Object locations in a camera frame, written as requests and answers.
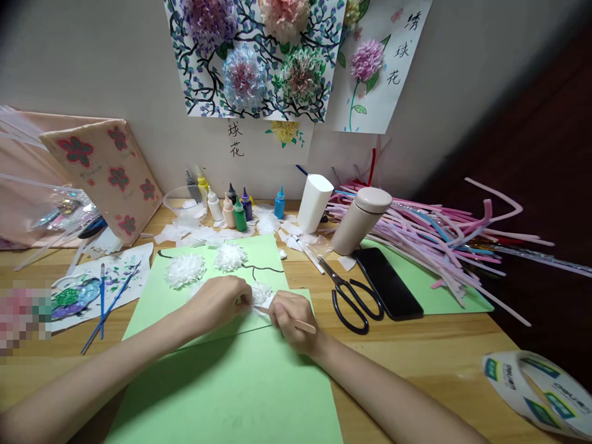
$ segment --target blue paint bottle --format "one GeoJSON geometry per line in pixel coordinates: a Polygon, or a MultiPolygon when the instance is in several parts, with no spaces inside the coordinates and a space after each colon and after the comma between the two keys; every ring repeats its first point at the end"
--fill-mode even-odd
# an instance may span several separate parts
{"type": "Polygon", "coordinates": [[[284,218],[284,207],[286,205],[286,201],[284,200],[284,187],[277,194],[276,197],[276,204],[273,208],[273,213],[276,215],[276,218],[283,219],[284,218]]]}
{"type": "Polygon", "coordinates": [[[253,206],[251,205],[251,199],[247,194],[247,188],[242,189],[242,206],[245,207],[247,221],[253,220],[253,206]]]}

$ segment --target smartphone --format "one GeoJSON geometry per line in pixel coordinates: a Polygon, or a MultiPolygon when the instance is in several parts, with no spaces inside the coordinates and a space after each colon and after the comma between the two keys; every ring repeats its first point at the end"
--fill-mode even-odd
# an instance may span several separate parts
{"type": "Polygon", "coordinates": [[[394,321],[421,318],[424,309],[378,248],[355,250],[352,256],[394,321]]]}

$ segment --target green paint bottle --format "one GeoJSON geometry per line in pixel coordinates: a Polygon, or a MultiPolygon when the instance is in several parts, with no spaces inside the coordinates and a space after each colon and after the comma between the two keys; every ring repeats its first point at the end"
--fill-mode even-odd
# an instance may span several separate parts
{"type": "Polygon", "coordinates": [[[240,199],[237,199],[234,204],[234,219],[236,220],[236,229],[238,231],[247,230],[247,215],[240,199]]]}

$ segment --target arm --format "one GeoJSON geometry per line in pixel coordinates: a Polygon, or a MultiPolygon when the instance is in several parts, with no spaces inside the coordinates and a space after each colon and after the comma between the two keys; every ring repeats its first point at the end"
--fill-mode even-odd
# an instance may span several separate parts
{"type": "Polygon", "coordinates": [[[249,311],[251,302],[251,287],[244,279],[225,276],[208,280],[180,309],[4,412],[0,416],[0,442],[68,441],[142,370],[193,338],[249,311]],[[235,304],[240,296],[241,303],[235,304]]]}
{"type": "Polygon", "coordinates": [[[399,444],[487,443],[475,429],[418,388],[319,329],[306,298],[277,292],[270,308],[296,351],[309,355],[399,444]],[[290,319],[317,328],[298,330],[290,319]]]}

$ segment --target wooden desk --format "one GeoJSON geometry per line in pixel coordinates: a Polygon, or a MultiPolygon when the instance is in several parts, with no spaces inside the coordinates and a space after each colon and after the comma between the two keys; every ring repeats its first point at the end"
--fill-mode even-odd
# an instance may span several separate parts
{"type": "MultiPolygon", "coordinates": [[[[296,214],[298,205],[298,201],[286,202],[286,213],[296,214]]],[[[160,233],[172,217],[174,214],[162,207],[144,232],[160,233]]],[[[425,390],[494,443],[559,442],[515,414],[483,376],[483,354],[517,348],[487,314],[426,316],[400,323],[388,318],[380,322],[369,319],[370,333],[356,335],[335,315],[331,302],[333,282],[329,276],[320,275],[304,254],[287,248],[277,235],[276,240],[277,246],[288,255],[283,264],[290,288],[310,290],[318,323],[325,331],[425,390]]],[[[137,245],[146,242],[152,242],[152,239],[141,239],[137,245]]],[[[174,246],[173,242],[155,245],[152,259],[158,250],[174,246]]],[[[0,286],[5,289],[47,289],[65,274],[74,253],[74,250],[51,250],[16,273],[14,266],[31,252],[1,252],[0,286]]],[[[359,267],[346,273],[337,257],[334,254],[329,257],[329,264],[341,276],[366,282],[359,267]]],[[[96,327],[96,320],[54,335],[51,341],[22,343],[21,348],[14,350],[14,355],[0,365],[0,408],[12,405],[90,356],[121,341],[135,307],[136,301],[111,313],[105,339],[95,340],[86,356],[80,356],[80,350],[96,327]]],[[[345,316],[355,319],[353,312],[347,312],[346,308],[349,309],[342,304],[345,316]]],[[[337,384],[332,386],[345,443],[389,441],[337,384]]],[[[103,430],[108,429],[106,421],[100,426],[103,430]]]]}

